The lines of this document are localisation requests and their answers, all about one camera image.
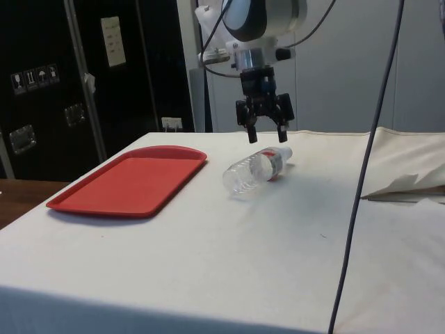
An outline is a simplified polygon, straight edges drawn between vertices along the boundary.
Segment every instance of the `electrical outlet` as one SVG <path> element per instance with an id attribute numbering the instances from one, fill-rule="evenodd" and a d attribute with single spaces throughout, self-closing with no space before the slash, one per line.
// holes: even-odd
<path id="1" fill-rule="evenodd" d="M 161 121 L 165 132 L 178 132 L 183 129 L 181 118 L 162 117 Z"/>

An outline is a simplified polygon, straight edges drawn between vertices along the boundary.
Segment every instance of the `red tray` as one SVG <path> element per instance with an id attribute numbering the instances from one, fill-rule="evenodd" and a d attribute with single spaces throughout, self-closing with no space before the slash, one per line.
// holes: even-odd
<path id="1" fill-rule="evenodd" d="M 180 146 L 130 151 L 55 197 L 47 207 L 77 214 L 154 216 L 206 158 L 203 152 Z"/>

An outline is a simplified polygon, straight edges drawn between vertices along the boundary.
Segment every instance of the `water bottle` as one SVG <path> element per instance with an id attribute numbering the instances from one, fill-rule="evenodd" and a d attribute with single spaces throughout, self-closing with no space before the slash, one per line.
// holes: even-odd
<path id="1" fill-rule="evenodd" d="M 277 176 L 290 157 L 292 149 L 288 147 L 259 151 L 224 172 L 224 187 L 232 194 L 247 193 Z"/>

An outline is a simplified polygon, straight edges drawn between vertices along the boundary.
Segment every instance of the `white label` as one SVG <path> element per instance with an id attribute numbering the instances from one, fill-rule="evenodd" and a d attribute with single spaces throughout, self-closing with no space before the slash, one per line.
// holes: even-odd
<path id="1" fill-rule="evenodd" d="M 106 17 L 101 19 L 102 33 L 104 34 L 106 56 L 110 67 L 125 64 L 124 45 L 120 33 L 119 17 Z"/>

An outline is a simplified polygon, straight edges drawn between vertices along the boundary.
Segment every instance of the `cable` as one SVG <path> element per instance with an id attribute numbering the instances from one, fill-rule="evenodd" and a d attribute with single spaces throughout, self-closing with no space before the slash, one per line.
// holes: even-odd
<path id="1" fill-rule="evenodd" d="M 332 10 L 332 7 L 334 7 L 334 4 L 336 2 L 337 2 L 337 0 L 332 0 L 331 4 L 329 5 L 329 7 L 326 10 L 326 13 L 322 16 L 320 22 L 312 29 L 312 31 L 306 37 L 302 38 L 298 42 L 288 45 L 285 48 L 289 49 L 291 47 L 296 47 L 297 45 L 300 45 L 301 43 L 306 42 L 308 39 L 310 39 L 312 37 L 312 35 L 314 35 L 315 32 L 318 30 L 318 28 L 320 28 L 320 26 L 323 24 L 323 22 L 325 21 L 326 17 L 329 15 L 330 11 Z"/>
<path id="2" fill-rule="evenodd" d="M 346 273 L 348 271 L 349 255 L 350 255 L 351 244 L 353 241 L 355 219 L 357 218 L 357 210 L 359 208 L 360 197 L 361 197 L 362 190 L 363 190 L 364 178 L 366 176 L 366 169 L 368 168 L 369 157 L 371 156 L 375 133 L 377 132 L 378 121 L 380 119 L 380 114 L 382 113 L 383 99 L 385 98 L 385 92 L 387 89 L 389 73 L 391 72 L 392 63 L 394 61 L 394 55 L 396 54 L 398 35 L 399 35 L 400 29 L 401 29 L 404 7 L 405 7 L 405 0 L 400 0 L 400 4 L 398 7 L 396 28 L 394 31 L 394 36 L 393 36 L 392 45 L 391 45 L 391 52 L 389 54 L 382 86 L 380 88 L 378 105 L 377 105 L 377 109 L 375 111 L 375 116 L 374 116 L 374 121 L 373 121 L 373 124 L 371 127 L 371 131 L 369 133 L 368 145 L 366 147 L 366 152 L 365 152 L 364 160 L 363 160 L 363 164 L 362 164 L 362 171 L 360 172 L 359 183 L 357 185 L 357 193 L 355 194 L 353 212 L 350 216 L 348 238 L 346 240 L 346 249 L 345 249 L 345 255 L 344 255 L 344 259 L 343 259 L 343 266 L 341 268 L 340 281 L 339 281 L 339 286 L 337 289 L 337 295 L 335 297 L 334 308 L 332 310 L 332 316 L 331 316 L 331 320 L 330 320 L 328 334 L 333 334 L 333 332 L 334 332 L 335 320 L 337 318 L 337 312 L 339 310 L 339 305 L 340 305 L 340 300 L 341 300 L 341 293 L 343 292 L 343 286 L 344 286 L 345 279 L 346 279 Z"/>
<path id="3" fill-rule="evenodd" d="M 224 9 L 221 11 L 220 17 L 218 18 L 218 20 L 215 23 L 215 26 L 213 27 L 213 30 L 210 33 L 209 38 L 206 41 L 206 44 L 204 45 L 204 47 L 202 48 L 202 52 L 201 52 L 201 64 L 204 67 L 204 69 L 207 72 L 210 72 L 214 75 L 218 75 L 219 77 L 224 77 L 224 78 L 239 78 L 239 75 L 236 74 L 225 74 L 225 73 L 219 73 L 216 71 L 211 70 L 210 68 L 207 67 L 206 64 L 204 64 L 204 52 L 207 50 L 207 48 L 209 47 L 209 44 L 211 42 L 211 39 L 213 38 L 213 36 L 215 35 L 216 29 L 218 29 L 218 26 L 220 25 L 221 21 L 223 20 L 224 14 L 229 10 L 230 5 L 232 4 L 233 0 L 229 0 L 227 2 L 227 4 L 225 5 Z"/>

